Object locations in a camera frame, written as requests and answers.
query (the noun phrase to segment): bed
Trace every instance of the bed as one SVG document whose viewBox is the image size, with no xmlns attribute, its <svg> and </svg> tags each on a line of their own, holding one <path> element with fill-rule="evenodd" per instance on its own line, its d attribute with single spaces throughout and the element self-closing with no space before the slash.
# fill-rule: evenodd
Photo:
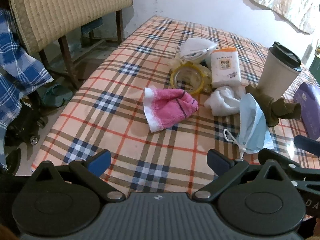
<svg viewBox="0 0 320 240">
<path fill-rule="evenodd" d="M 257 84 L 268 49 L 250 39 L 191 22 L 152 17 L 130 35 L 90 76 L 68 103 L 45 138 L 32 164 L 44 160 L 65 165 L 76 159 L 108 149 L 112 163 L 101 176 L 120 191 L 188 192 L 208 184 L 215 174 L 206 164 L 206 154 L 214 148 L 229 158 L 239 157 L 238 147 L 223 138 L 223 129 L 239 131 L 239 115 L 213 117 L 204 107 L 208 94 L 195 96 L 199 110 L 173 127 L 151 133 L 143 112 L 145 87 L 170 88 L 168 61 L 175 47 L 187 38 L 202 37 L 236 47 L 242 85 Z M 291 101 L 299 85 L 316 84 L 310 72 L 302 73 L 286 91 Z M 319 159 L 296 149 L 293 138 L 306 135 L 299 120 L 280 120 L 270 128 L 275 151 L 301 163 L 320 168 Z M 258 163 L 257 155 L 246 155 Z"/>
</svg>

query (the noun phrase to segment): gray ribbed panel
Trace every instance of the gray ribbed panel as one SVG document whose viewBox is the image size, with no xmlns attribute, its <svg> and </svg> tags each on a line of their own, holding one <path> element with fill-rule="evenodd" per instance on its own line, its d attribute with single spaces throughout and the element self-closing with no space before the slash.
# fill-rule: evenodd
<svg viewBox="0 0 320 240">
<path fill-rule="evenodd" d="M 131 193 L 121 203 L 104 207 L 86 229 L 71 236 L 50 240 L 253 240 L 228 228 L 211 205 L 196 203 L 185 193 Z M 23 240 L 42 238 L 23 235 Z M 301 240 L 295 233 L 274 240 Z"/>
</svg>

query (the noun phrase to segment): blue plaid cloth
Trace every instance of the blue plaid cloth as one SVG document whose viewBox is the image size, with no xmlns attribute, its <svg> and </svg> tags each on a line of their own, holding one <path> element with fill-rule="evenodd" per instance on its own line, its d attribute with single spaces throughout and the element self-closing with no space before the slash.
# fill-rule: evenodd
<svg viewBox="0 0 320 240">
<path fill-rule="evenodd" d="M 53 81 L 43 65 L 20 46 L 10 11 L 0 8 L 0 165 L 7 168 L 4 137 L 21 109 L 20 99 Z"/>
</svg>

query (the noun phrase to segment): green flip-flop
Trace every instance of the green flip-flop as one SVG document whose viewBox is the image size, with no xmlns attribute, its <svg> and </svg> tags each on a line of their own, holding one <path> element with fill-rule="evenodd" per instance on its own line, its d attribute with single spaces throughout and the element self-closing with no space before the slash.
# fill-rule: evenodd
<svg viewBox="0 0 320 240">
<path fill-rule="evenodd" d="M 48 91 L 54 96 L 62 97 L 64 101 L 69 101 L 73 97 L 72 91 L 60 84 L 54 84 Z"/>
<path fill-rule="evenodd" d="M 61 96 L 54 96 L 49 90 L 47 90 L 41 97 L 42 103 L 45 106 L 59 107 L 63 104 L 63 98 Z"/>
</svg>

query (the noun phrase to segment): blue face mask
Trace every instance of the blue face mask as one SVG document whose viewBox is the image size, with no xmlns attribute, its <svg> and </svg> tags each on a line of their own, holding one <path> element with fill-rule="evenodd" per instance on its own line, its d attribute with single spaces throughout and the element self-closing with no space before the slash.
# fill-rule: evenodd
<svg viewBox="0 0 320 240">
<path fill-rule="evenodd" d="M 223 135 L 228 142 L 238 145 L 241 158 L 244 152 L 253 154 L 263 148 L 274 149 L 266 118 L 251 94 L 245 94 L 240 100 L 240 132 L 237 138 L 228 129 L 223 130 Z"/>
</svg>

